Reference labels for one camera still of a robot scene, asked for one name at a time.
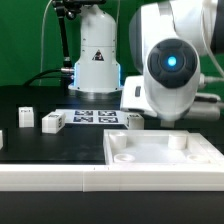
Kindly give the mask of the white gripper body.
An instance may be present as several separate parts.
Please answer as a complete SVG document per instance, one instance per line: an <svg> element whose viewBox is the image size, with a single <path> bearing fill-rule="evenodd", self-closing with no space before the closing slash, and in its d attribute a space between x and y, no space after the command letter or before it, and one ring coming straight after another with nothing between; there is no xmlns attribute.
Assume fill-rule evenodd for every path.
<svg viewBox="0 0 224 224"><path fill-rule="evenodd" d="M165 121L181 118L218 120L224 101L218 95L193 93L189 84L177 89L166 89L156 84L147 88L143 76L125 80L120 110L157 117Z"/></svg>

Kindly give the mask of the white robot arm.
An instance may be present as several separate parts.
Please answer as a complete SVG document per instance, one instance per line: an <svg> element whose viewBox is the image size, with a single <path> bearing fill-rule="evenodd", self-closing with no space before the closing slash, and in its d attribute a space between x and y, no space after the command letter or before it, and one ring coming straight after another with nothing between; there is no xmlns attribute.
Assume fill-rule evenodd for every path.
<svg viewBox="0 0 224 224"><path fill-rule="evenodd" d="M81 7L81 55L69 88L93 98L122 92L120 109L176 121L184 116L212 117L196 101L204 83L202 55L224 53L224 0L165 0L141 6L129 25L137 76L119 85L116 23L98 5Z"/></svg>

